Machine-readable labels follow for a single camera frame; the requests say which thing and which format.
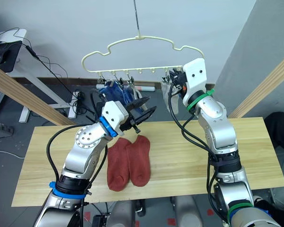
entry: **wooden table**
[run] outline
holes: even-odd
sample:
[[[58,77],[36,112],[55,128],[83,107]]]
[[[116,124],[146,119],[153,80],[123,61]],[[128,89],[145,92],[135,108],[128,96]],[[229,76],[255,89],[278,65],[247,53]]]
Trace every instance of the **wooden table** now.
[[[284,176],[262,118],[231,119],[234,125],[241,162],[244,165],[251,189],[284,186]],[[41,206],[54,180],[54,173],[47,161],[45,147],[49,138],[64,126],[35,127],[22,166],[12,206]],[[91,188],[88,202],[121,201],[175,195],[206,193],[207,153],[187,142],[174,122],[144,122],[139,127],[141,135],[151,142],[151,179],[144,187],[131,182],[121,192],[107,186],[107,162]],[[204,138],[204,131],[197,121],[187,129]],[[76,129],[59,135],[52,143],[51,154],[58,171],[74,144]],[[125,132],[125,138],[134,142],[134,130]]]

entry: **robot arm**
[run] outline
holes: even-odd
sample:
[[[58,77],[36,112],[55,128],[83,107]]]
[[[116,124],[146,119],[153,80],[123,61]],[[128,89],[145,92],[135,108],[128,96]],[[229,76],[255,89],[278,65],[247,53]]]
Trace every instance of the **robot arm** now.
[[[236,133],[227,119],[226,108],[206,92],[204,59],[195,59],[183,71],[170,71],[176,92],[183,105],[195,113],[205,131],[209,149],[213,152],[210,164],[216,171],[217,183],[213,186],[218,212],[233,227],[279,226],[268,214],[253,206],[253,196],[241,165]]]
[[[80,214],[77,209],[86,205],[83,203],[86,194],[91,195],[88,189],[98,174],[98,171],[94,172],[101,151],[106,148],[107,153],[108,142],[117,135],[124,135],[123,131],[132,127],[137,133],[140,131],[137,125],[149,118],[156,107],[144,111],[138,118],[134,118],[130,111],[143,105],[148,99],[144,97],[134,100],[126,108],[119,101],[106,102],[100,121],[78,130],[59,179],[50,183],[52,191],[35,220],[35,227],[79,226]]]

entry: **green ring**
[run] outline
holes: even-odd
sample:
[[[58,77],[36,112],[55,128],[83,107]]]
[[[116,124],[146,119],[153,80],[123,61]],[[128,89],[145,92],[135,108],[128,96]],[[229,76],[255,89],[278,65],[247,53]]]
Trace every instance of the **green ring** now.
[[[228,220],[228,224],[231,224],[231,221],[230,221],[230,214],[240,208],[240,207],[253,207],[253,205],[251,203],[248,203],[248,202],[243,202],[243,203],[238,203],[236,205],[233,205],[227,212],[227,220]]]
[[[211,89],[210,91],[207,91],[205,94],[200,95],[198,98],[196,98],[186,109],[189,111],[191,108],[193,108],[194,105],[196,105],[202,98],[205,98],[206,96],[211,96],[214,92],[214,89]]]

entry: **red sock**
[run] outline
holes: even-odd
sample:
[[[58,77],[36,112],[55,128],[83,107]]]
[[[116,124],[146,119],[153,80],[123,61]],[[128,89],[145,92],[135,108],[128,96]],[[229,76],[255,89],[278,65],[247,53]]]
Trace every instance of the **red sock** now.
[[[129,180],[129,169],[125,147],[130,141],[119,138],[118,141],[108,149],[107,159],[107,185],[110,190],[119,192],[125,188]]]
[[[151,177],[151,143],[145,136],[138,136],[136,141],[126,147],[129,175],[135,186],[143,187]]]

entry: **clothes hanger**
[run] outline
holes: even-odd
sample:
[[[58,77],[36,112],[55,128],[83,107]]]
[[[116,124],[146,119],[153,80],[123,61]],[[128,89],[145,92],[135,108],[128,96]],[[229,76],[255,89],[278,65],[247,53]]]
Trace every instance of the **clothes hanger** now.
[[[112,73],[114,76],[116,75],[116,72],[118,71],[123,71],[125,72],[127,75],[129,75],[129,71],[138,71],[140,74],[142,73],[143,70],[150,70],[152,73],[155,72],[156,69],[164,69],[165,70],[165,73],[168,72],[169,69],[172,69],[172,68],[176,68],[177,70],[181,70],[182,68],[182,65],[174,65],[174,66],[160,66],[160,67],[146,67],[146,68],[132,68],[132,69],[116,69],[116,70],[89,70],[85,67],[85,60],[90,57],[91,55],[94,55],[96,53],[102,55],[102,56],[107,56],[107,55],[110,55],[111,54],[111,47],[114,46],[114,45],[117,45],[117,44],[120,44],[120,43],[124,43],[124,42],[127,42],[127,41],[132,41],[132,40],[143,40],[143,39],[157,39],[157,40],[162,40],[162,41],[166,41],[166,42],[169,42],[172,44],[172,49],[174,49],[175,51],[181,51],[183,50],[184,48],[188,48],[188,49],[192,49],[192,50],[196,50],[198,51],[202,57],[204,58],[204,54],[203,52],[196,48],[196,47],[192,47],[192,46],[187,46],[187,45],[184,45],[184,46],[181,46],[180,48],[176,48],[175,47],[175,43],[173,41],[171,41],[170,39],[166,39],[166,38],[162,38],[162,37],[156,37],[156,36],[149,36],[149,35],[141,35],[140,33],[140,28],[139,28],[139,22],[138,22],[138,15],[137,15],[137,7],[136,7],[136,1],[133,0],[133,4],[134,4],[134,10],[135,10],[135,14],[136,14],[136,22],[137,22],[137,28],[138,28],[138,36],[135,36],[135,37],[132,37],[132,38],[127,38],[127,39],[122,39],[122,40],[118,40],[118,41],[115,41],[111,44],[109,44],[107,46],[107,50],[108,52],[106,53],[102,53],[100,51],[94,51],[94,52],[91,52],[87,55],[85,55],[82,60],[81,60],[81,64],[82,64],[82,67],[87,71],[87,72],[91,72],[91,73],[98,73],[98,75],[101,77],[102,76],[102,72],[110,72]]]

